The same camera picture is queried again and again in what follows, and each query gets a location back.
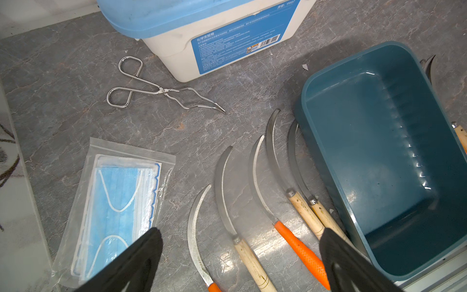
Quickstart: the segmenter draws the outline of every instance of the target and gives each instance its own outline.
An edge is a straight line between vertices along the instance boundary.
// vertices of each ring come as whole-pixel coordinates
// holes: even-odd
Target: mask ear loop
[[[131,197],[130,201],[128,202],[128,204],[126,206],[124,206],[122,209],[116,209],[111,201],[110,201],[110,197],[109,197],[109,192],[107,191],[107,187],[106,187],[106,183],[104,182],[104,176],[102,175],[102,171],[99,170],[99,175],[100,175],[100,179],[102,180],[102,186],[104,187],[104,191],[106,192],[106,196],[107,196],[107,202],[109,203],[109,206],[111,207],[112,210],[114,210],[115,212],[123,212],[125,211],[130,205],[131,203],[133,202],[134,200],[134,197],[136,196],[136,193],[138,192],[139,188],[140,188],[140,185],[141,185],[141,179],[142,177],[139,176],[138,178],[138,182],[136,183],[136,188],[134,190],[134,193],[133,193],[133,196]],[[121,236],[118,236],[118,235],[109,235],[107,236],[106,238],[104,238],[100,244],[99,244],[99,247],[97,248],[97,251],[96,251],[96,255],[94,256],[94,259],[92,261],[92,264],[91,264],[91,268],[89,269],[89,272],[87,273],[86,277],[89,278],[89,276],[91,275],[92,273],[92,270],[94,269],[94,265],[96,264],[96,260],[97,260],[97,256],[99,255],[99,251],[100,249],[102,248],[102,246],[104,245],[104,243],[106,242],[107,239],[110,239],[110,238],[117,238],[117,239],[120,239],[121,242],[123,242],[123,244],[125,245],[126,248],[128,248],[128,243],[121,237]]]
[[[142,176],[139,176],[138,178],[138,183],[136,184],[136,189],[134,190],[134,193],[133,193],[133,196],[131,197],[130,201],[128,202],[128,204],[126,206],[123,207],[123,209],[116,209],[111,201],[110,201],[110,197],[109,197],[109,193],[107,191],[107,187],[106,187],[106,183],[104,182],[104,177],[102,176],[102,171],[99,170],[99,175],[100,175],[100,179],[102,180],[102,186],[104,187],[104,191],[106,192],[106,196],[107,196],[107,202],[109,203],[109,206],[112,208],[112,210],[114,210],[115,212],[123,212],[125,211],[130,205],[131,203],[133,202],[134,200],[134,197],[136,196],[136,193],[138,192],[138,189],[140,188],[140,184],[141,184],[141,177]]]
[[[92,261],[91,268],[89,269],[89,272],[87,273],[86,278],[89,278],[89,276],[91,275],[92,270],[94,269],[94,264],[96,263],[97,256],[99,255],[99,251],[102,248],[102,246],[104,245],[104,242],[106,242],[106,240],[109,239],[109,238],[118,238],[118,239],[120,239],[120,241],[123,242],[125,247],[128,248],[128,243],[118,235],[109,235],[106,238],[104,238],[100,242],[99,247],[97,248],[96,255],[94,256],[94,260]]]

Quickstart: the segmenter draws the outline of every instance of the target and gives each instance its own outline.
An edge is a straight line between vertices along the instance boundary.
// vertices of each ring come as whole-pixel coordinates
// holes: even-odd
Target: metal edge
[[[216,173],[214,178],[214,193],[216,195],[217,209],[219,210],[220,219],[224,223],[227,231],[232,235],[233,239],[238,236],[232,221],[230,220],[229,213],[227,212],[226,200],[224,197],[224,172],[226,170],[227,160],[232,153],[233,146],[227,147],[224,153],[219,158],[216,166]]]
[[[289,130],[289,137],[287,141],[287,150],[289,154],[289,163],[290,163],[290,170],[292,171],[292,175],[295,181],[298,184],[298,188],[302,191],[304,195],[304,199],[309,204],[310,201],[315,200],[314,196],[311,194],[310,190],[305,184],[303,180],[302,173],[298,168],[297,157],[295,156],[295,138],[298,131],[298,121],[294,120],[292,125],[290,126]]]
[[[285,192],[290,188],[289,184],[285,181],[277,162],[276,150],[274,149],[274,128],[276,126],[276,119],[281,110],[276,109],[269,118],[268,127],[266,129],[266,153],[268,154],[269,166],[274,173],[278,184],[284,189]]]
[[[431,84],[433,84],[432,82],[432,65],[433,65],[433,60],[435,58],[436,55],[433,55],[431,57],[429,57],[425,64],[423,65],[423,71],[425,72],[426,76],[428,77],[428,80],[430,81]]]
[[[188,217],[188,228],[187,228],[187,238],[188,238],[188,250],[190,251],[190,256],[195,264],[198,273],[203,278],[206,286],[210,286],[214,281],[212,280],[209,272],[206,269],[206,266],[201,259],[201,255],[198,250],[198,241],[196,240],[196,221],[198,219],[199,209],[203,203],[204,197],[207,192],[211,189],[211,185],[207,185],[195,198],[193,205],[191,206],[190,216]]]
[[[269,218],[269,220],[271,220],[272,224],[275,224],[279,220],[266,204],[266,201],[264,200],[264,197],[261,194],[260,187],[258,185],[258,178],[256,176],[256,162],[258,160],[258,153],[260,151],[260,147],[263,140],[264,135],[261,135],[261,137],[256,141],[256,143],[251,149],[250,160],[248,162],[248,182],[250,185],[251,193],[253,195],[253,199],[258,204],[258,207]]]

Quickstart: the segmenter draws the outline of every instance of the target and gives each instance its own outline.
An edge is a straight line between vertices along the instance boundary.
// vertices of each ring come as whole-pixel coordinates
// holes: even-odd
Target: blue surgical mask
[[[120,163],[93,170],[74,267],[82,283],[101,271],[152,225],[161,165],[115,167],[115,164],[135,162],[131,158],[118,158]]]

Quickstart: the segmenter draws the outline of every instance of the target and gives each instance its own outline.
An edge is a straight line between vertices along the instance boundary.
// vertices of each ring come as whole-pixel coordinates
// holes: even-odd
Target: metal tongs
[[[122,69],[122,65],[123,65],[123,62],[127,59],[132,59],[132,60],[136,60],[140,63],[140,67],[138,68],[138,70],[136,71],[136,74],[135,75],[130,75],[126,72],[123,71]],[[170,98],[171,100],[175,100],[181,107],[183,107],[184,109],[191,109],[191,108],[195,108],[195,107],[205,107],[205,108],[212,108],[212,109],[216,109],[222,113],[225,113],[226,114],[226,111],[220,106],[218,105],[215,101],[212,101],[210,100],[209,98],[206,98],[204,96],[202,96],[201,94],[199,94],[194,88],[191,88],[191,87],[186,87],[186,88],[182,88],[182,89],[166,89],[166,88],[162,88],[160,87],[159,85],[155,84],[155,83],[152,83],[152,82],[149,82],[147,80],[144,80],[144,79],[141,79],[139,78],[139,75],[141,73],[141,70],[143,69],[143,61],[136,58],[136,57],[133,57],[133,56],[126,56],[126,57],[123,57],[120,62],[118,63],[118,70],[125,76],[128,76],[130,78],[133,78],[133,79],[136,79],[136,80],[139,80],[141,82],[144,82],[144,83],[147,83],[149,85],[152,85],[154,87],[157,87],[159,88],[159,91],[145,91],[145,90],[139,90],[139,89],[133,89],[133,88],[126,88],[126,87],[114,87],[112,88],[109,93],[107,93],[107,103],[111,106],[111,107],[117,107],[117,108],[124,108],[124,107],[127,107],[128,104],[130,103],[130,100],[131,100],[131,97],[133,95],[133,92],[138,92],[138,93],[146,93],[146,94],[163,94],[165,96],[167,96],[168,98]],[[112,102],[110,102],[110,95],[112,94],[112,92],[114,92],[115,90],[126,90],[126,91],[129,91],[130,94],[128,95],[128,99],[127,99],[127,102],[126,104],[124,105],[116,105]],[[201,105],[201,104],[196,104],[196,105],[193,105],[193,106],[185,106],[179,99],[173,97],[173,96],[170,96],[168,94],[168,92],[181,92],[181,91],[185,91],[185,90],[191,90],[193,91],[198,97],[200,97],[201,99],[203,100],[206,100],[206,101],[209,101],[211,103],[213,103],[215,106],[207,106],[207,105]]]

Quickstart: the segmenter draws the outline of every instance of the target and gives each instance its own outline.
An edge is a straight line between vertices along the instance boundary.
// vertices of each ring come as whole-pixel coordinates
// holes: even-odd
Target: blue lid
[[[98,0],[102,14],[120,33],[148,38],[213,16],[252,0]]]

